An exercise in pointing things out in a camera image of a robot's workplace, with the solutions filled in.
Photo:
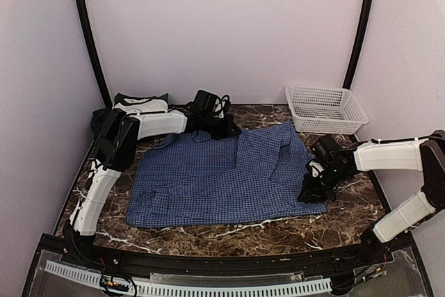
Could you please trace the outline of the blue checkered shirt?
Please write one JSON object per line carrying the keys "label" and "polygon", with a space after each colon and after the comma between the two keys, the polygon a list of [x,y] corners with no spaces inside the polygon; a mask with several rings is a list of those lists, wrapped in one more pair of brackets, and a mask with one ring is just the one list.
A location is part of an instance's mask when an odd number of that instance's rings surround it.
{"label": "blue checkered shirt", "polygon": [[324,214],[324,203],[298,200],[311,159],[291,122],[221,140],[170,134],[140,160],[126,221],[152,229]]}

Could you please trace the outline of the white and green raglan shirt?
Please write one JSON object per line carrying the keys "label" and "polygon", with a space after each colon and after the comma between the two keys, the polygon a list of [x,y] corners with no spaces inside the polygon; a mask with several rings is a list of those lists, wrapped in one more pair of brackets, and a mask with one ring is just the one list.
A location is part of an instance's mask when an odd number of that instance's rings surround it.
{"label": "white and green raglan shirt", "polygon": [[131,97],[118,93],[113,102],[114,109],[121,109],[127,114],[167,113],[168,94],[151,97]]}

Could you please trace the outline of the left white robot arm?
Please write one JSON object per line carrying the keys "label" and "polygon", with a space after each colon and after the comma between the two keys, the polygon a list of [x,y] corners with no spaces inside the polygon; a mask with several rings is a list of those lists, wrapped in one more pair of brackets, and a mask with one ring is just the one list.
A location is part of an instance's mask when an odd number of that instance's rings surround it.
{"label": "left white robot arm", "polygon": [[234,116],[212,113],[193,114],[183,109],[144,111],[138,108],[102,109],[93,113],[91,127],[95,135],[92,163],[79,200],[65,224],[64,235],[80,238],[70,253],[83,266],[93,266],[98,252],[92,242],[104,204],[120,175],[134,162],[138,141],[164,134],[204,131],[212,139],[238,136],[241,128]]}

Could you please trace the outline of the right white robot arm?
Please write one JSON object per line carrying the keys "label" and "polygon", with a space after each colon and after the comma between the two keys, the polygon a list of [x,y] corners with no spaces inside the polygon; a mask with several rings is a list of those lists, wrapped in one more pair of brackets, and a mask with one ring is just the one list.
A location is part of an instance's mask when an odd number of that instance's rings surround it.
{"label": "right white robot arm", "polygon": [[444,210],[444,131],[427,136],[341,145],[334,136],[320,137],[310,148],[299,201],[336,200],[337,189],[361,172],[412,171],[421,174],[421,188],[397,208],[366,228],[353,259],[362,265],[382,259],[391,242]]}

